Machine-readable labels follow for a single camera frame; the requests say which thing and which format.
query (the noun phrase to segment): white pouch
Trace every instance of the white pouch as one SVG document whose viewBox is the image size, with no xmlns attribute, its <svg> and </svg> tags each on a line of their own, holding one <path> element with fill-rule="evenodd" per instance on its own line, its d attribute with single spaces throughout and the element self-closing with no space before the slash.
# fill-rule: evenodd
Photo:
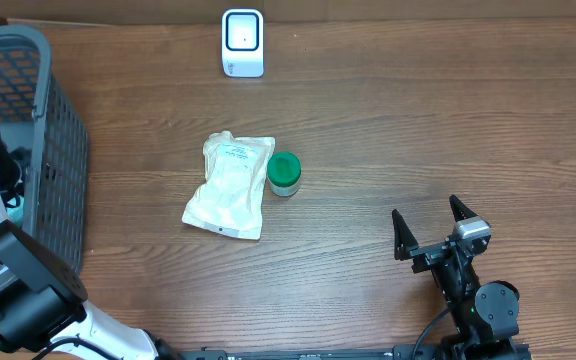
<svg viewBox="0 0 576 360">
<path fill-rule="evenodd" d="M 215 133 L 204 143 L 206 183 L 186 205 L 186 224 L 240 239 L 261 236 L 261 199 L 273 137 Z"/>
</svg>

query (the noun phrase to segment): wooden table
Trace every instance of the wooden table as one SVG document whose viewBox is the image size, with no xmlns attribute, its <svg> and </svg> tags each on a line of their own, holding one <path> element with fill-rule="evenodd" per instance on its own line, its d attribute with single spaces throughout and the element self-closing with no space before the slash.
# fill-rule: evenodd
<svg viewBox="0 0 576 360">
<path fill-rule="evenodd" d="M 434 243 L 454 193 L 493 225 L 474 265 L 520 289 L 518 342 L 576 358 L 576 19 L 268 24 L 256 80 L 224 76 L 218 26 L 44 32 L 92 139 L 82 278 L 122 322 L 184 350 L 411 343 L 445 305 L 390 212 Z M 181 223 L 225 129 L 303 163 L 258 243 Z"/>
</svg>

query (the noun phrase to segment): green lid jar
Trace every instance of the green lid jar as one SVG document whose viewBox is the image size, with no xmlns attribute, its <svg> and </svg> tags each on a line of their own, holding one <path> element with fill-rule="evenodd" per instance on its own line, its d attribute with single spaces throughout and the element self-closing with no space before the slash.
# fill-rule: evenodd
<svg viewBox="0 0 576 360">
<path fill-rule="evenodd" d="M 291 196 L 301 185 L 301 163 L 289 152 L 273 155 L 268 161 L 270 189 L 278 196 Z"/>
</svg>

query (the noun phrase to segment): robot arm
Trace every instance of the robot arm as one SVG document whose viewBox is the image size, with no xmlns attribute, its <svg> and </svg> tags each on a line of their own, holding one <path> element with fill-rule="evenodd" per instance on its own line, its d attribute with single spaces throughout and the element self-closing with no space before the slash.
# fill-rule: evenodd
<svg viewBox="0 0 576 360">
<path fill-rule="evenodd" d="M 450 197 L 455 217 L 452 234 L 444 241 L 420 248 L 403 217 L 394 210 L 395 258 L 412 259 L 414 273 L 430 270 L 441 289 L 457 327 L 457 335 L 442 339 L 433 352 L 436 359 L 528 359 L 528 346 L 515 345 L 512 337 L 519 333 L 519 291 L 505 281 L 480 285 L 472 266 L 475 256 L 486 251 L 490 243 L 490 225 L 467 208 L 455 195 Z M 413 348 L 395 349 L 410 359 L 417 357 L 423 334 Z"/>
<path fill-rule="evenodd" d="M 8 220 L 0 194 L 1 272 L 14 276 L 0 288 L 1 351 L 23 347 L 37 352 L 52 344 L 50 350 L 92 360 L 162 359 L 157 346 L 166 352 L 161 340 L 121 324 L 87 301 L 77 275 Z"/>
</svg>

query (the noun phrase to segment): basket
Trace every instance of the basket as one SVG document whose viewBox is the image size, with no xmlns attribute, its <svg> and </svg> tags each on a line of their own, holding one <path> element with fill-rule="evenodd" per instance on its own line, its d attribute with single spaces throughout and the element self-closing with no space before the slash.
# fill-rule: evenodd
<svg viewBox="0 0 576 360">
<path fill-rule="evenodd" d="M 39 31 L 0 26 L 1 136 L 9 151 L 31 151 L 22 228 L 79 273 L 90 145 L 50 68 L 50 45 Z"/>
</svg>

